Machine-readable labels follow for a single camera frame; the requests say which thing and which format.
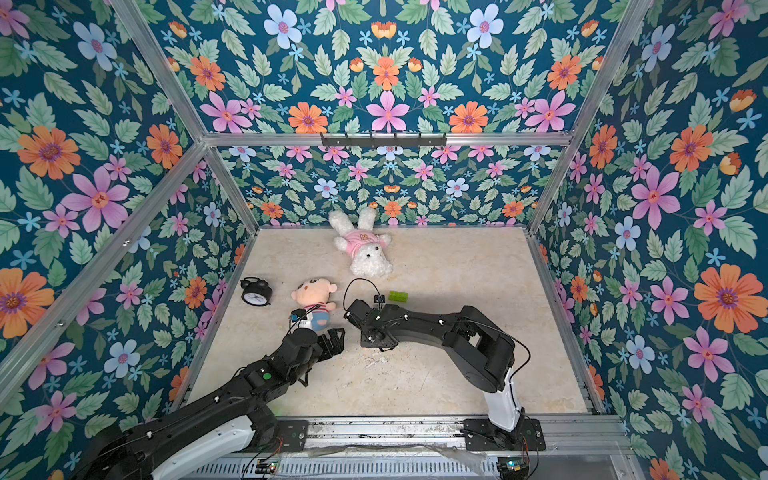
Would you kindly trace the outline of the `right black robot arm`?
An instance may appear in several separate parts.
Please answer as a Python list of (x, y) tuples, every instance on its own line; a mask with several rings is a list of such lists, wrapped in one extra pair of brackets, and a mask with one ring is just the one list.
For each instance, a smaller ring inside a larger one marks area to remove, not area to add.
[(361, 332), (364, 348), (385, 351), (410, 342), (443, 350), (462, 377), (483, 392), (491, 424), (507, 433), (518, 427), (524, 408), (514, 390), (516, 340), (476, 307), (430, 314), (356, 300), (344, 318)]

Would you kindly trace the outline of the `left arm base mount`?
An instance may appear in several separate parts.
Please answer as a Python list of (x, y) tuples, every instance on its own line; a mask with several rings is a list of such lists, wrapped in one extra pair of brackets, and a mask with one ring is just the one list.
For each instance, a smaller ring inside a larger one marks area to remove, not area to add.
[(296, 453), (304, 450), (308, 437), (309, 422), (303, 419), (282, 419), (270, 421), (266, 427), (255, 431), (249, 451), (280, 450), (283, 453)]

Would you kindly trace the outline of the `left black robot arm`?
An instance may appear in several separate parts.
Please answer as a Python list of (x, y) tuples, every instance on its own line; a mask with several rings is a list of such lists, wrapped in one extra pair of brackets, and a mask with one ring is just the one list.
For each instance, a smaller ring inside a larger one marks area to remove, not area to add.
[(249, 446), (270, 447), (277, 419), (269, 403), (312, 367), (344, 351), (345, 330), (299, 328), (270, 355), (240, 368), (226, 383), (161, 418), (126, 430), (107, 427), (91, 441), (74, 479), (181, 479)]

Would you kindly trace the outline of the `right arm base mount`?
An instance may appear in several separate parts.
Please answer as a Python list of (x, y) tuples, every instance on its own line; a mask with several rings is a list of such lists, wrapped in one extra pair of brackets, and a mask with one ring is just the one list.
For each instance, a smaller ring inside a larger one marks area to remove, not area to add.
[(541, 422), (523, 416), (510, 432), (489, 419), (465, 419), (459, 430), (468, 451), (534, 451), (547, 449)]

